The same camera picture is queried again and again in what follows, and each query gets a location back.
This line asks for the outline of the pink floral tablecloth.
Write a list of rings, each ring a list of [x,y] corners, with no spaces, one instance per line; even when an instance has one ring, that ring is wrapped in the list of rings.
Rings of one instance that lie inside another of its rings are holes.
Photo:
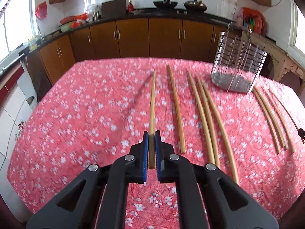
[[[187,71],[208,88],[229,136],[241,188],[280,221],[304,228],[304,106],[288,86],[258,77],[285,120],[295,152],[277,154],[254,94],[225,92],[210,80],[212,64],[160,58],[88,60],[75,64],[39,102],[17,140],[7,177],[26,207],[37,212],[90,164],[105,166],[126,154],[149,128],[156,71],[155,127],[180,151],[168,65],[179,99],[186,153],[206,164],[202,122]]]

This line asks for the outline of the wooden chopstick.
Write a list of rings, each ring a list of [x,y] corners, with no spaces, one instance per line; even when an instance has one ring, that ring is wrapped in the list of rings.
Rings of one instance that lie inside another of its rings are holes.
[[[229,136],[227,135],[227,132],[225,130],[225,126],[223,124],[222,118],[219,114],[218,108],[216,107],[215,102],[214,102],[208,88],[206,87],[204,81],[201,81],[201,83],[202,83],[203,89],[205,91],[205,94],[207,95],[207,98],[208,98],[208,100],[211,104],[211,107],[213,109],[213,112],[215,114],[216,120],[217,120],[219,128],[220,128],[220,131],[221,131],[222,136],[223,136],[223,140],[224,140],[226,151],[227,151],[227,156],[229,158],[230,167],[231,167],[231,170],[232,170],[233,180],[234,180],[234,182],[236,182],[236,184],[239,185],[239,177],[238,177],[238,172],[237,172],[237,166],[236,166],[233,150],[232,150],[232,147],[231,147],[231,143],[230,143],[230,140],[229,140]]]
[[[218,154],[218,143],[217,143],[217,139],[216,139],[216,134],[215,134],[215,130],[214,130],[214,122],[211,116],[211,110],[208,104],[208,99],[207,99],[207,95],[204,91],[203,88],[203,84],[202,81],[200,80],[199,77],[197,77],[197,82],[198,82],[198,86],[201,92],[201,96],[202,96],[202,100],[203,100],[203,104],[204,104],[204,111],[205,111],[205,115],[207,118],[207,123],[208,123],[208,130],[209,130],[209,134],[210,134],[210,138],[211,138],[211,144],[213,147],[213,154],[214,154],[214,161],[215,161],[215,165],[219,168],[220,167],[220,160],[219,160],[219,154]]]
[[[288,128],[286,127],[286,123],[285,123],[285,120],[278,108],[278,106],[276,105],[276,103],[273,101],[273,99],[271,98],[271,96],[268,94],[268,92],[266,92],[264,90],[264,93],[265,95],[267,96],[267,98],[269,99],[270,103],[272,104],[272,106],[274,107],[275,109],[275,112],[277,113],[280,121],[281,121],[281,124],[283,126],[283,129],[285,131],[285,134],[286,134],[286,137],[287,137],[287,140],[288,140],[288,146],[289,146],[289,149],[290,149],[290,152],[291,154],[293,154],[295,152],[295,148],[294,148],[294,145],[293,145],[293,142],[292,142],[292,139],[290,137],[290,134],[289,134],[289,131],[288,131]]]
[[[274,113],[271,109],[271,107],[268,105],[266,99],[263,97],[263,95],[259,92],[259,89],[254,87],[254,91],[258,94],[258,96],[260,97],[269,117],[270,117],[270,120],[272,121],[272,124],[273,124],[273,127],[274,127],[274,131],[276,132],[277,134],[277,137],[278,137],[278,140],[280,141],[280,144],[281,146],[284,148],[284,149],[287,149],[287,146],[286,146],[286,142],[284,140],[284,136],[283,136],[283,133],[281,131],[281,128],[279,126],[279,123],[277,121],[277,119],[275,118],[274,116]]]
[[[179,99],[178,99],[178,95],[177,95],[175,79],[174,79],[173,72],[172,72],[170,65],[168,65],[168,69],[169,69],[169,74],[170,74],[170,80],[171,80],[172,92],[173,92],[174,104],[175,104],[175,111],[176,111],[176,117],[177,117],[178,134],[179,134],[179,141],[180,141],[180,152],[182,154],[185,154],[186,145],[185,145],[184,129],[183,129],[183,125],[182,125],[182,117],[181,117],[181,113],[180,113]]]
[[[152,75],[152,91],[150,94],[150,114],[149,114],[149,158],[148,167],[150,170],[155,168],[155,84],[156,71]]]
[[[214,150],[213,150],[211,137],[210,137],[205,113],[204,113],[204,110],[203,110],[202,102],[200,100],[200,96],[198,94],[195,81],[194,81],[190,71],[187,71],[187,75],[188,75],[188,79],[190,81],[190,84],[191,84],[191,87],[192,87],[192,90],[193,90],[193,93],[194,93],[194,97],[195,97],[195,101],[197,103],[198,111],[199,111],[199,114],[200,114],[200,118],[201,118],[201,122],[202,122],[202,126],[203,126],[203,131],[204,131],[204,136],[205,136],[205,141],[206,141],[208,157],[209,157],[209,163],[215,164],[216,162],[215,162],[214,153],[213,153]]]
[[[281,144],[280,144],[280,141],[278,140],[278,137],[277,137],[276,132],[274,131],[274,127],[273,127],[272,121],[270,120],[270,117],[269,117],[269,115],[268,115],[268,113],[267,113],[267,111],[266,111],[266,109],[265,109],[265,107],[264,107],[264,105],[263,105],[263,103],[262,103],[260,97],[259,97],[258,94],[254,91],[254,88],[253,88],[253,93],[254,93],[256,99],[258,100],[259,105],[260,105],[260,107],[261,107],[261,109],[262,109],[262,111],[263,111],[263,113],[264,113],[264,115],[265,115],[265,117],[266,117],[266,120],[267,120],[269,129],[270,129],[272,138],[273,138],[273,140],[274,140],[275,151],[276,151],[277,154],[279,154],[279,153],[281,152]]]

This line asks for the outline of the red bags and boxes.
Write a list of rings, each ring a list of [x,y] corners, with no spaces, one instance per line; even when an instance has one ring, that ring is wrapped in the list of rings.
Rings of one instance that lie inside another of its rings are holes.
[[[248,7],[242,8],[244,26],[247,26],[252,32],[261,36],[266,36],[268,24],[261,12]]]

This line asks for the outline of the brown lower kitchen cabinets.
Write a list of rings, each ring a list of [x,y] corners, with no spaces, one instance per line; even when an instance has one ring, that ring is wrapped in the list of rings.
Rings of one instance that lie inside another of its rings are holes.
[[[212,63],[226,26],[138,18],[96,24],[67,33],[29,54],[27,71],[39,98],[75,63],[128,57],[180,58]]]

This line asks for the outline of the black wok left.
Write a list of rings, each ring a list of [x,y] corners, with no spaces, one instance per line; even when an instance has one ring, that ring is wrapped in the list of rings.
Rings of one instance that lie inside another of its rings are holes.
[[[156,6],[157,9],[162,11],[171,11],[173,10],[178,2],[172,0],[162,0],[162,1],[153,1],[153,4]]]

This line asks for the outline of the red bottle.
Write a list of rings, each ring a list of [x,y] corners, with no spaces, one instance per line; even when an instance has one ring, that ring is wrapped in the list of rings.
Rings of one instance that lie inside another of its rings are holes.
[[[132,14],[133,11],[134,11],[134,5],[133,5],[132,1],[129,0],[129,2],[128,2],[128,13]]]

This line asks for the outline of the red plastic bag on wall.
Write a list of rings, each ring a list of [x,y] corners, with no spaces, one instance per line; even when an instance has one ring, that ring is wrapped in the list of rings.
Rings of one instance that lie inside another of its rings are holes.
[[[47,17],[47,3],[43,2],[40,3],[36,10],[35,10],[35,16],[40,21],[44,20]]]

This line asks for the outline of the black countertop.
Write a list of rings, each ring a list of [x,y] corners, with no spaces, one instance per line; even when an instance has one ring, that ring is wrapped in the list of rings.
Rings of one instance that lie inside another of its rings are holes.
[[[108,23],[113,21],[119,21],[119,20],[127,20],[127,19],[138,19],[138,18],[170,18],[170,19],[185,19],[190,21],[196,21],[196,22],[204,22],[208,24],[213,25],[219,25],[219,26],[228,26],[229,24],[232,24],[234,29],[237,29],[237,22],[220,17],[217,15],[212,15],[209,13],[189,13],[185,9],[174,9],[172,11],[162,11],[157,8],[143,8],[143,9],[137,9],[132,14],[123,14],[123,15],[116,15],[113,17],[101,17],[97,21],[92,22],[85,22],[75,28],[70,28],[66,32],[63,32],[62,30],[57,30],[49,35],[47,35],[47,38],[44,40],[37,39],[37,48],[35,50],[41,49],[42,47],[50,44],[54,40],[57,40],[73,31],[77,31],[86,27],[102,24],[102,23]]]

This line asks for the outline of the beige carved side table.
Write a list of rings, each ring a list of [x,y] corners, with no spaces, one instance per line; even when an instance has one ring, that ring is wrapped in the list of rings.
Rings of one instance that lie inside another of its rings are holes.
[[[271,56],[274,64],[274,81],[279,82],[288,72],[294,73],[302,80],[299,91],[297,92],[298,97],[300,97],[304,91],[304,67],[274,42],[257,33],[251,34],[251,42],[258,45],[260,49]]]

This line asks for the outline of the steel wok with lid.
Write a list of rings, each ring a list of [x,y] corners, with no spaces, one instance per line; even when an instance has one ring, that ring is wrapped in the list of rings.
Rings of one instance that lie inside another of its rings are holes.
[[[207,6],[202,0],[193,0],[184,2],[184,7],[188,13],[202,14],[207,10]]]

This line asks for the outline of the red and green basins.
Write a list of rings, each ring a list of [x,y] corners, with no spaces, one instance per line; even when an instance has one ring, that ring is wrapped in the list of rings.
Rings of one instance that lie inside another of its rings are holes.
[[[64,19],[60,20],[59,29],[61,30],[62,33],[64,33],[73,28],[77,28],[83,25],[84,23],[86,23],[87,18],[88,18],[87,13],[65,17]]]

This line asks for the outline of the steel pot on counter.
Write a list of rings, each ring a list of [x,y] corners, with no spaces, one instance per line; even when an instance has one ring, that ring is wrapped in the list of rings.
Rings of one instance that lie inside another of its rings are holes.
[[[99,19],[99,5],[91,4],[86,9],[87,21],[97,21]]]

